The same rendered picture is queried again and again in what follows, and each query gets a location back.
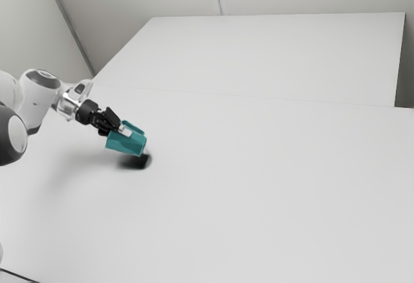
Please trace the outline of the teal faceted mug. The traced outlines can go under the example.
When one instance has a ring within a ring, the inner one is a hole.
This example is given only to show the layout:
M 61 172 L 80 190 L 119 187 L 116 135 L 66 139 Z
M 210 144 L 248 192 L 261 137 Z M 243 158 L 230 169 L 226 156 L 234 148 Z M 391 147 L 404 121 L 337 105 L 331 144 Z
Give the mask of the teal faceted mug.
M 105 148 L 139 157 L 143 154 L 146 143 L 143 130 L 127 120 L 122 120 L 117 131 L 110 131 Z

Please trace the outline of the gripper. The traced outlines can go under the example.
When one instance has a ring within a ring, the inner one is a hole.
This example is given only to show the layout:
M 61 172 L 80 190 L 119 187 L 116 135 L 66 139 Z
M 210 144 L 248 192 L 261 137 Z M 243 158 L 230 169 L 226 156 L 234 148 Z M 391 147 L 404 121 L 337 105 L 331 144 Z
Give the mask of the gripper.
M 85 100 L 76 112 L 76 121 L 82 125 L 92 125 L 98 130 L 115 131 L 123 136 L 131 136 L 132 132 L 121 124 L 120 118 L 110 107 L 103 111 L 93 100 Z

